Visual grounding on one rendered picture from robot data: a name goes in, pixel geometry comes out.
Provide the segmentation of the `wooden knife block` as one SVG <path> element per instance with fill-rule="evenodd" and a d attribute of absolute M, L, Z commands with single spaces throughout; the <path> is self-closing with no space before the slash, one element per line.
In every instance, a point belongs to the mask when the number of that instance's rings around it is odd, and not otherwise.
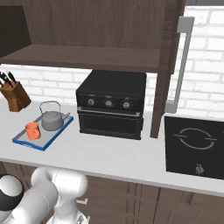
<path fill-rule="evenodd" d="M 32 102 L 19 81 L 16 84 L 13 84 L 12 87 L 9 84 L 4 83 L 3 87 L 0 87 L 0 92 L 7 100 L 10 112 L 19 112 Z"/>

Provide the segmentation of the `dark wood base cabinets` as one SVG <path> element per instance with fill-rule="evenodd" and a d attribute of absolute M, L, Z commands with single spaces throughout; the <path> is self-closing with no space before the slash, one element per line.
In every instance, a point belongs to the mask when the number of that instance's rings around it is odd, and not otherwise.
<path fill-rule="evenodd" d="M 37 168 L 0 162 L 0 172 L 18 178 L 27 191 Z M 87 177 L 87 190 L 77 200 L 88 224 L 224 224 L 224 198 Z"/>

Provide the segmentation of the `grey metal kettle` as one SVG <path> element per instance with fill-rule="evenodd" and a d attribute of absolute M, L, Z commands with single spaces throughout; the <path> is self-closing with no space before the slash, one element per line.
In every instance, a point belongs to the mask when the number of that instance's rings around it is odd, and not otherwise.
<path fill-rule="evenodd" d="M 59 130 L 64 125 L 64 121 L 70 116 L 70 112 L 68 112 L 65 115 L 62 115 L 60 110 L 43 112 L 41 106 L 45 103 L 57 103 L 58 105 L 60 105 L 57 101 L 46 101 L 46 102 L 43 101 L 40 103 L 39 109 L 42 115 L 41 118 L 42 128 L 46 131 Z"/>

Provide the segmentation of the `dark wood wall cabinet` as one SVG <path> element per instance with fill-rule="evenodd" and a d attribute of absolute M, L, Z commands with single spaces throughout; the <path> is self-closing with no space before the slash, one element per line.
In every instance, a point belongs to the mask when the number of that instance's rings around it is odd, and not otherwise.
<path fill-rule="evenodd" d="M 157 73 L 165 0 L 0 0 L 22 6 L 31 44 L 1 64 Z"/>

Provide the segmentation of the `orange mug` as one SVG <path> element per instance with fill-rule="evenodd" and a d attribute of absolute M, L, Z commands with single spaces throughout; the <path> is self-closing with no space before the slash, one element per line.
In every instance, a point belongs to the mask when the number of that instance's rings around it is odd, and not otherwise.
<path fill-rule="evenodd" d="M 36 122 L 29 122 L 25 125 L 25 130 L 30 140 L 37 140 L 40 138 L 39 125 Z"/>

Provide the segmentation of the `black hob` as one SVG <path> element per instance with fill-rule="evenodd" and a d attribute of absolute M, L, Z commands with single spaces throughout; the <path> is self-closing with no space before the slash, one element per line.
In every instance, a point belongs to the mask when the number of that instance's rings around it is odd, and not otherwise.
<path fill-rule="evenodd" d="M 168 172 L 224 180 L 224 122 L 166 116 L 164 139 Z"/>

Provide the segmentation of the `black toaster oven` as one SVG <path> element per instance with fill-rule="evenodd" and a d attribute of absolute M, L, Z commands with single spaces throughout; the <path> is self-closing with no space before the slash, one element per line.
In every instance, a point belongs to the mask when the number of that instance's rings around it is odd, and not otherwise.
<path fill-rule="evenodd" d="M 141 139 L 144 124 L 146 73 L 93 70 L 76 90 L 77 108 L 139 112 L 139 117 L 77 111 L 80 133 Z M 94 99 L 94 105 L 88 100 Z M 105 105 L 113 102 L 112 107 Z M 130 108 L 123 103 L 129 102 Z"/>

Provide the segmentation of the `dark wood cabinet door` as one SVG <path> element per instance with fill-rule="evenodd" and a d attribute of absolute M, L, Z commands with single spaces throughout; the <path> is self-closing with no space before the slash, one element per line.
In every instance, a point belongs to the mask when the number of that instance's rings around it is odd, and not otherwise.
<path fill-rule="evenodd" d="M 157 85 L 151 119 L 150 137 L 157 138 L 170 86 L 171 75 L 174 72 L 179 44 L 177 33 L 179 17 L 184 14 L 186 0 L 164 0 L 164 24 L 160 47 Z"/>
<path fill-rule="evenodd" d="M 0 6 L 0 58 L 31 44 L 22 6 Z"/>

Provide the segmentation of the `grey range hood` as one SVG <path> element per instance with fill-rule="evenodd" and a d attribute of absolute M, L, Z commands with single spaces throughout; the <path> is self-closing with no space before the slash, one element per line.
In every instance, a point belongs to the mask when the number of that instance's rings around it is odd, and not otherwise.
<path fill-rule="evenodd" d="M 186 6 L 224 6 L 224 0 L 186 0 Z"/>

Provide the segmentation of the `blue rimmed grey tray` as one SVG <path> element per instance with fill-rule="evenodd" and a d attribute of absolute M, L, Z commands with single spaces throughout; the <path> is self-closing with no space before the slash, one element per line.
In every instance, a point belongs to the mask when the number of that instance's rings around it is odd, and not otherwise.
<path fill-rule="evenodd" d="M 73 117 L 70 115 L 65 121 L 64 125 L 56 131 L 46 131 L 41 125 L 42 116 L 38 117 L 33 123 L 37 123 L 40 130 L 40 138 L 37 140 L 30 140 L 26 134 L 25 128 L 12 138 L 14 144 L 20 144 L 36 150 L 44 151 L 61 133 L 62 131 L 73 121 Z"/>

